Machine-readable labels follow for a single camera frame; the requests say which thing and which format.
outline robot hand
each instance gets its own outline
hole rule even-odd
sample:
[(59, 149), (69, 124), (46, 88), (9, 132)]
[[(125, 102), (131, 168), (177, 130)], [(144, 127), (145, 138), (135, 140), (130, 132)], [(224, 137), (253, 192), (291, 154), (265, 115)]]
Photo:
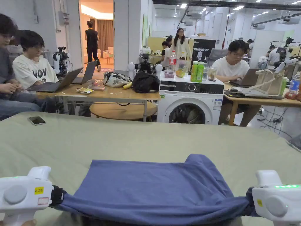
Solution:
[(37, 210), (63, 201), (63, 190), (48, 180), (51, 168), (34, 167), (27, 176), (0, 178), (0, 213), (4, 226), (22, 226)]

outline yellow sticker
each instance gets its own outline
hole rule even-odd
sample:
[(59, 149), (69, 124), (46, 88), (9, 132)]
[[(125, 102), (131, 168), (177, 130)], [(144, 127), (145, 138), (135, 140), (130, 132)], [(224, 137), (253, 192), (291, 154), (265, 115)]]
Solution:
[(261, 201), (261, 199), (257, 199), (257, 203), (258, 203), (259, 206), (262, 207), (262, 201)]
[(44, 187), (36, 187), (35, 188), (35, 195), (40, 195), (44, 193)]

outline washing machine control panel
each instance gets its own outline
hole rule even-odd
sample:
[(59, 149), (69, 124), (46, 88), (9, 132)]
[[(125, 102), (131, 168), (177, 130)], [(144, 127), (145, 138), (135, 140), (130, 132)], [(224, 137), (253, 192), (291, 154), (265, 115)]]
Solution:
[(160, 90), (187, 92), (187, 93), (210, 93), (223, 94), (224, 85), (207, 83), (189, 83), (175, 81), (160, 81)]

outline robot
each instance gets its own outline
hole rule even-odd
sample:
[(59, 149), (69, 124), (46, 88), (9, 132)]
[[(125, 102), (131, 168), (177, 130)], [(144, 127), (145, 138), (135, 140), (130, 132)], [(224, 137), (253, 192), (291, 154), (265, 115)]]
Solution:
[(58, 47), (58, 51), (55, 52), (53, 57), (54, 71), (60, 77), (65, 77), (70, 69), (70, 54), (65, 53), (66, 47)]
[[(0, 178), (0, 213), (4, 226), (22, 226), (37, 210), (61, 204), (63, 189), (48, 180), (51, 168), (34, 167), (27, 176)], [(275, 170), (256, 172), (258, 186), (251, 188), (256, 213), (275, 226), (301, 222), (301, 185), (284, 185)]]

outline hand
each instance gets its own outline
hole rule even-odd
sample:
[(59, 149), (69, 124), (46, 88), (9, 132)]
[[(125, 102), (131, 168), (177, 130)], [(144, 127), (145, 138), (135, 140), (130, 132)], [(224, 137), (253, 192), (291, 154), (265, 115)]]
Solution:
[[(32, 220), (32, 221), (27, 221), (24, 224), (22, 224), (22, 226), (35, 226), (37, 224), (36, 220)], [(3, 221), (0, 221), (0, 226), (3, 226), (4, 223)]]
[(16, 92), (16, 85), (11, 83), (0, 84), (0, 93), (13, 94)]

